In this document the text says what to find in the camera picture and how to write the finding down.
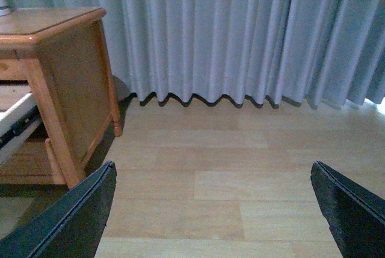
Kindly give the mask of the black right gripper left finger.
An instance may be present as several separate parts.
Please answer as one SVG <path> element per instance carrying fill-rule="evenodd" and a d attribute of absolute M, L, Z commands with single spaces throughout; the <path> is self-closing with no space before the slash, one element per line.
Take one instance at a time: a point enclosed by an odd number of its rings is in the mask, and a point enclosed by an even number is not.
<path fill-rule="evenodd" d="M 1 257 L 94 257 L 116 188 L 105 162 L 29 223 L 1 239 Z"/>

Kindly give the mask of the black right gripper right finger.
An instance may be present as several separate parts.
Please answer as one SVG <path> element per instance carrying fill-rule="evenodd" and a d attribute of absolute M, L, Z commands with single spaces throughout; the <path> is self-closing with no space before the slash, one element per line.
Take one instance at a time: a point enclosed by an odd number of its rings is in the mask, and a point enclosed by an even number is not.
<path fill-rule="evenodd" d="M 321 161 L 310 179 L 343 257 L 384 257 L 384 199 Z"/>

